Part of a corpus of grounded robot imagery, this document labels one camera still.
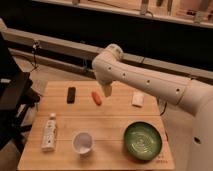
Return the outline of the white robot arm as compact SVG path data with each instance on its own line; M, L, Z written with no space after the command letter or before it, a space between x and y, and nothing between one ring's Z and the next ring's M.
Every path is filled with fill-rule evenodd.
M213 171L213 85L198 80L134 67L121 62L123 50L109 44L92 61L106 97L112 82L120 81L177 105L195 117L186 171Z

